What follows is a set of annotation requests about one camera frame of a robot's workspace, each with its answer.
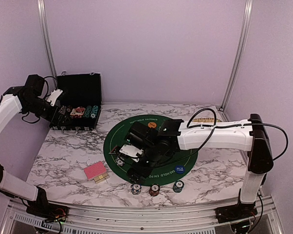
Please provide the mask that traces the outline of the blue tan 10 chip stack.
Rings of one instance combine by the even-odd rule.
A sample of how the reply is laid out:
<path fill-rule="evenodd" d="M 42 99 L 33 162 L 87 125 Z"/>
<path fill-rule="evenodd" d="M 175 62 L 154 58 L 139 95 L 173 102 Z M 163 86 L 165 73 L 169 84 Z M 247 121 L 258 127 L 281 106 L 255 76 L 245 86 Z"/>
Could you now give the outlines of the blue tan 10 chip stack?
<path fill-rule="evenodd" d="M 138 195 L 141 192 L 142 186 L 140 184 L 131 184 L 131 193 Z"/>

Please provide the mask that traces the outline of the blue tan chips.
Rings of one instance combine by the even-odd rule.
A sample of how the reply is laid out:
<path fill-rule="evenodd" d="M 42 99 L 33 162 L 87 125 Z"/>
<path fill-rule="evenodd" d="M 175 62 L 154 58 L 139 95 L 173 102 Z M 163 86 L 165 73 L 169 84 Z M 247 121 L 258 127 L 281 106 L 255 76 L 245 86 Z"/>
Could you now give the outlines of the blue tan chips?
<path fill-rule="evenodd" d="M 125 164 L 125 160 L 122 159 L 121 157 L 117 157 L 117 158 L 116 158 L 116 164 L 117 164 L 118 166 L 120 166 L 120 167 L 123 167 L 124 164 Z"/>

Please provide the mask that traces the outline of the brown 100 chip stack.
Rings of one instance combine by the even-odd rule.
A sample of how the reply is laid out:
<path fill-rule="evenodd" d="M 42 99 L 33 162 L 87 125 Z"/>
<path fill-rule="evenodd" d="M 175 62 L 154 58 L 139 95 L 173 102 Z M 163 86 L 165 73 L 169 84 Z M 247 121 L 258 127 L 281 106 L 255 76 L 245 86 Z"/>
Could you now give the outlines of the brown 100 chip stack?
<path fill-rule="evenodd" d="M 160 186 L 158 184 L 152 184 L 149 189 L 149 194 L 151 196 L 157 196 L 160 193 Z"/>

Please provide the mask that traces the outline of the blue small blind button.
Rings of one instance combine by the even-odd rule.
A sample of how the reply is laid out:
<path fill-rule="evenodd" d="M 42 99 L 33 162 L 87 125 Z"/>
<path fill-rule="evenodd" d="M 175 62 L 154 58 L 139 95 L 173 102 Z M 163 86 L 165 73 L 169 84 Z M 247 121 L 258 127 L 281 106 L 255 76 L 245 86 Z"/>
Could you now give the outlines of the blue small blind button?
<path fill-rule="evenodd" d="M 174 171 L 177 174 L 184 174 L 185 173 L 185 167 L 183 165 L 177 165 L 177 166 L 175 166 Z"/>

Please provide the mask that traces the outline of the teal 50 chip stack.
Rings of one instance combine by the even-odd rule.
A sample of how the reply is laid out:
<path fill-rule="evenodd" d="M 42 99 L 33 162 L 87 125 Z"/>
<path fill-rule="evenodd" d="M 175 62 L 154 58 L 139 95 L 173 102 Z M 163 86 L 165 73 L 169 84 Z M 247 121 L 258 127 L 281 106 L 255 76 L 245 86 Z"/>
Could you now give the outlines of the teal 50 chip stack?
<path fill-rule="evenodd" d="M 180 193 L 184 188 L 184 182 L 181 180 L 177 180 L 173 185 L 173 191 L 175 193 Z"/>

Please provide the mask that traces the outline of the orange big blind button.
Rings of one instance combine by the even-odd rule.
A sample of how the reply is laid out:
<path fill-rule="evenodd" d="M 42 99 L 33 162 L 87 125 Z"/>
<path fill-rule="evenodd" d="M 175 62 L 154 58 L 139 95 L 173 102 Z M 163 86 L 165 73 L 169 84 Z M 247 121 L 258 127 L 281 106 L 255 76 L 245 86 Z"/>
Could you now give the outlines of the orange big blind button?
<path fill-rule="evenodd" d="M 147 125 L 149 128 L 156 128 L 157 127 L 157 124 L 155 122 L 149 122 Z"/>

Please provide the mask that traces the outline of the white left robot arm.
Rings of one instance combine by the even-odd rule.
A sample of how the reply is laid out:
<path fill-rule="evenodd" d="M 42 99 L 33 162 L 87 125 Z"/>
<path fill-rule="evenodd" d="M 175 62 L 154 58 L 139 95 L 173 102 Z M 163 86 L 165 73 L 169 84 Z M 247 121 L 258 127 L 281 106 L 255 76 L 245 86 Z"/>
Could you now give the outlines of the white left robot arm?
<path fill-rule="evenodd" d="M 30 214 L 58 219 L 65 216 L 68 207 L 51 203 L 46 190 L 28 183 L 20 172 L 29 169 L 37 155 L 36 143 L 30 139 L 39 138 L 31 132 L 34 124 L 44 119 L 62 127 L 72 121 L 61 111 L 62 90 L 44 94 L 48 88 L 47 80 L 34 74 L 24 85 L 9 87 L 0 97 L 0 193 L 23 201 Z"/>

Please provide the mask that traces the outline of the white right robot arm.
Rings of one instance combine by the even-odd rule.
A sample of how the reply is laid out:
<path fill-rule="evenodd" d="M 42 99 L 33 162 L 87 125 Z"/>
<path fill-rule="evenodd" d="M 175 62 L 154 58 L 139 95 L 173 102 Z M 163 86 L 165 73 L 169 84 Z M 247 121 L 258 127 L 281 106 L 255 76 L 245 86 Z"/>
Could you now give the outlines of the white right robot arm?
<path fill-rule="evenodd" d="M 238 122 L 213 122 L 191 125 L 182 119 L 168 119 L 159 130 L 140 122 L 131 126 L 126 136 L 127 144 L 120 153 L 135 160 L 128 176 L 141 183 L 159 166 L 162 157 L 176 152 L 201 148 L 236 149 L 248 154 L 248 168 L 238 203 L 224 207 L 236 218 L 243 218 L 255 207 L 256 196 L 264 176 L 272 169 L 273 157 L 270 142 L 261 118 L 252 114 Z"/>

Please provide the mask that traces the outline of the boxed playing card deck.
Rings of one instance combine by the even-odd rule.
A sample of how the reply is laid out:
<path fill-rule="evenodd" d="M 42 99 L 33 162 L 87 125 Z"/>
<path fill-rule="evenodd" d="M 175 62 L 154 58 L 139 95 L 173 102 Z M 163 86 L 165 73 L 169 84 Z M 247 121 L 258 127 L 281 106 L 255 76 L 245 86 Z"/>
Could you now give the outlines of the boxed playing card deck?
<path fill-rule="evenodd" d="M 73 108 L 70 113 L 70 117 L 71 118 L 82 118 L 84 115 L 84 112 L 85 112 L 84 107 Z"/>

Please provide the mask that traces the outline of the black poker chip case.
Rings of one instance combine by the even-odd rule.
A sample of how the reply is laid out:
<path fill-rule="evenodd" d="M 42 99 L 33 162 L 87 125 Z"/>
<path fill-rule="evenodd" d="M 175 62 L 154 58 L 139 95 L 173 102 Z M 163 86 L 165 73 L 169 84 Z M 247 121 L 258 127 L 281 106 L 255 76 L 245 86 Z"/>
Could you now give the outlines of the black poker chip case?
<path fill-rule="evenodd" d="M 97 106 L 98 111 L 95 118 L 78 117 L 73 118 L 69 125 L 61 127 L 59 125 L 49 124 L 53 130 L 68 131 L 92 131 L 96 129 L 99 116 L 101 114 L 102 91 L 101 74 L 73 74 L 61 75 L 57 77 L 58 88 L 63 91 L 60 103 L 65 107 L 84 107 Z"/>

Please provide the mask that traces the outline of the black triangular all-in marker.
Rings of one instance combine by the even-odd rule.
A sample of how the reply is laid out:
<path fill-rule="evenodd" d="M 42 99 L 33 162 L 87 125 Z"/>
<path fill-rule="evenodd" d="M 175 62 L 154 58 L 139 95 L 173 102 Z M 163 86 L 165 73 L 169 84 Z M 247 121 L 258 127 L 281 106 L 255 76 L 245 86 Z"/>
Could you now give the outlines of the black triangular all-in marker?
<path fill-rule="evenodd" d="M 119 146 L 116 145 L 116 146 L 115 146 L 115 147 L 109 152 L 109 154 L 110 154 L 110 155 L 118 155 L 120 149 L 121 149 L 121 147 L 119 147 Z"/>

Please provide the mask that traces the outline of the teal 50 chip row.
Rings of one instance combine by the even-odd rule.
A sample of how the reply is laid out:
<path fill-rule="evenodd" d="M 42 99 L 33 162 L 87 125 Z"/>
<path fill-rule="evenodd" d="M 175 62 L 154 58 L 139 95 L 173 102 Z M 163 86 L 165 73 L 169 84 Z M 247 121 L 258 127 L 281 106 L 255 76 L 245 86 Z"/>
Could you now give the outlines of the teal 50 chip row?
<path fill-rule="evenodd" d="M 90 118 L 95 119 L 99 111 L 99 107 L 94 105 L 90 111 Z"/>

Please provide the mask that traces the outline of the red backed card deck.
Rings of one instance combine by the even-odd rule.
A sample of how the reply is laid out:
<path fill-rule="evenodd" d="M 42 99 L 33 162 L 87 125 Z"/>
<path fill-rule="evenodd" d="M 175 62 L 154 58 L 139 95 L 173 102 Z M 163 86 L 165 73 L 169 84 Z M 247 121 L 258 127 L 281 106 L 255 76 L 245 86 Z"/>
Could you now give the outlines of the red backed card deck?
<path fill-rule="evenodd" d="M 104 166 L 102 161 L 99 161 L 91 166 L 86 167 L 84 169 L 84 173 L 85 173 L 88 181 L 94 180 L 96 184 L 109 178 L 109 175 L 107 173 L 107 169 Z"/>

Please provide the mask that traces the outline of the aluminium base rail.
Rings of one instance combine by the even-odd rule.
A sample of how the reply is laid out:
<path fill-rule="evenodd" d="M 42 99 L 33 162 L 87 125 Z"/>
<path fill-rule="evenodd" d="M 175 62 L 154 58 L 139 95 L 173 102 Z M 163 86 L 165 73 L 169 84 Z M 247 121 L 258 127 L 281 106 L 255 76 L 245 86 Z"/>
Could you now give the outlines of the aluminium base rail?
<path fill-rule="evenodd" d="M 1 234 L 238 234 L 251 229 L 253 234 L 282 234 L 271 196 L 256 201 L 258 214 L 248 218 L 219 223 L 216 208 L 233 205 L 237 199 L 226 199 L 196 205 L 131 208 L 67 204 L 66 220 L 45 223 L 26 212 L 18 199 L 10 200 Z"/>

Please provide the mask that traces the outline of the aluminium frame post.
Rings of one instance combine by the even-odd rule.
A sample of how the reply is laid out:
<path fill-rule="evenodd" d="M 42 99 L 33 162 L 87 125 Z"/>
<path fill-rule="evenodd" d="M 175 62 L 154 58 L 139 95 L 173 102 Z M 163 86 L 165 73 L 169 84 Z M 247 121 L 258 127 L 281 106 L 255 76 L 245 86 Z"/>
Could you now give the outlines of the aluminium frame post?
<path fill-rule="evenodd" d="M 40 27 L 41 27 L 42 37 L 43 37 L 44 48 L 45 48 L 45 52 L 46 52 L 46 56 L 47 56 L 47 62 L 48 62 L 51 74 L 54 77 L 56 77 L 57 72 L 56 72 L 56 67 L 55 67 L 51 42 L 50 42 L 50 35 L 49 35 L 48 23 L 47 23 L 47 15 L 46 15 L 46 10 L 45 10 L 45 1 L 38 0 L 37 1 L 37 8 L 38 8 L 38 17 L 39 17 L 39 22 L 40 22 Z"/>
<path fill-rule="evenodd" d="M 253 4 L 254 4 L 253 0 L 245 1 L 241 31 L 240 31 L 240 36 L 238 40 L 238 47 L 237 47 L 235 59 L 233 62 L 232 70 L 230 73 L 229 81 L 226 87 L 226 91 L 220 106 L 220 110 L 222 112 L 226 110 L 229 104 L 229 100 L 232 95 L 235 82 L 237 80 L 239 65 L 243 56 L 243 52 L 244 52 L 244 49 L 247 43 L 248 34 L 249 34 Z"/>

